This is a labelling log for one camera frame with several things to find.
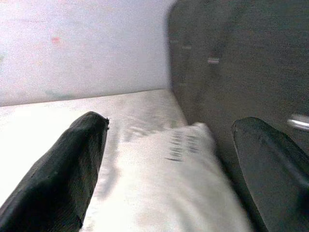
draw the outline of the white surface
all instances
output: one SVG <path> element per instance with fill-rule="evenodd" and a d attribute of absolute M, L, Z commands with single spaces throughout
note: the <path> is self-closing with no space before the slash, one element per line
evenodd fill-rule
<path fill-rule="evenodd" d="M 80 231 L 252 231 L 214 148 L 202 123 L 120 142 L 103 159 Z"/>
<path fill-rule="evenodd" d="M 175 0 L 0 0 L 0 106 L 168 88 Z"/>
<path fill-rule="evenodd" d="M 186 125 L 169 90 L 0 107 L 0 205 L 33 163 L 88 111 L 110 120 L 103 163 L 116 158 L 121 141 Z"/>

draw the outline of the red stain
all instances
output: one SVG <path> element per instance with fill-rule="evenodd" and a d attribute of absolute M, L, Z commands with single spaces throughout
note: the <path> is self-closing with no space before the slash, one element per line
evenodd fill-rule
<path fill-rule="evenodd" d="M 53 38 L 52 38 L 52 43 L 53 43 L 53 44 L 56 44 L 56 43 L 58 44 L 58 43 L 60 43 L 60 38 L 59 38 L 59 37 L 53 37 Z"/>

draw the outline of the white wall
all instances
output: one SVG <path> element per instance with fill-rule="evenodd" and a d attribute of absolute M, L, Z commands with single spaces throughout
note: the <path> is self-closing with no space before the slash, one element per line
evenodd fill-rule
<path fill-rule="evenodd" d="M 0 105 L 168 88 L 174 0 L 0 0 Z"/>

